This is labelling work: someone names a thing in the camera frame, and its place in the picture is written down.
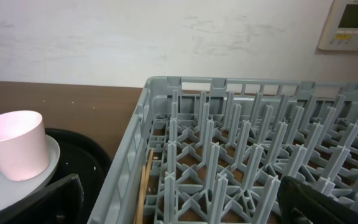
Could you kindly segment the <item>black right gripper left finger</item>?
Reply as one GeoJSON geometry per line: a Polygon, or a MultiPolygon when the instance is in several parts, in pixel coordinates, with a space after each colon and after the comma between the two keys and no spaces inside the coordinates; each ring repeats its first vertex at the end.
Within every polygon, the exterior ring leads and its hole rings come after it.
{"type": "Polygon", "coordinates": [[[84,204],[78,174],[70,174],[0,211],[0,224],[76,223],[84,204]]]}

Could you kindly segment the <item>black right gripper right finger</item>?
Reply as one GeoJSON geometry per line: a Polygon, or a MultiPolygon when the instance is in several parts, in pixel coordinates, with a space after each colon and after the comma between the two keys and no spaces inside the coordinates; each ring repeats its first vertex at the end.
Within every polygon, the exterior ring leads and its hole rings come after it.
{"type": "Polygon", "coordinates": [[[290,176],[284,176],[277,194],[283,223],[296,223],[298,210],[313,223],[358,223],[358,213],[290,176]]]}

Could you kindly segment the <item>grey round plate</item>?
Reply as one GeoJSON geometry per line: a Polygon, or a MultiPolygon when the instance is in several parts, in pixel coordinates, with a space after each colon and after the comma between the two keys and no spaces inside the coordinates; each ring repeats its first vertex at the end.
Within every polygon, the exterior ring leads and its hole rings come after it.
{"type": "Polygon", "coordinates": [[[45,139],[50,164],[41,174],[29,180],[13,181],[7,179],[0,171],[0,211],[44,188],[53,177],[60,158],[60,146],[49,135],[46,135],[45,139]]]}

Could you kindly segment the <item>pink cup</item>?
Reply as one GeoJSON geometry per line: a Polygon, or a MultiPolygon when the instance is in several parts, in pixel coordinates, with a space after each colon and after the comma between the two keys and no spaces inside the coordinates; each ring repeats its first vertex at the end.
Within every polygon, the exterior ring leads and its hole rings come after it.
{"type": "Polygon", "coordinates": [[[49,163],[43,116],[29,110],[0,114],[0,171],[4,176],[28,180],[49,163]]]}

